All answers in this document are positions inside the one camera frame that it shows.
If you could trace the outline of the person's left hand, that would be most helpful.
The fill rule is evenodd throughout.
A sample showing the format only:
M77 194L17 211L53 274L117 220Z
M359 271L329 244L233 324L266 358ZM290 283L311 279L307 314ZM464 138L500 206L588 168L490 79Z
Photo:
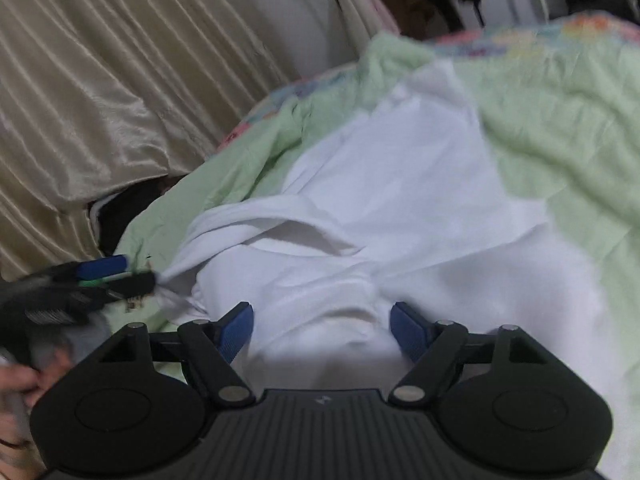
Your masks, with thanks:
M19 393L32 408L73 367L70 352L56 349L51 362L43 370L21 364L2 365L1 392Z

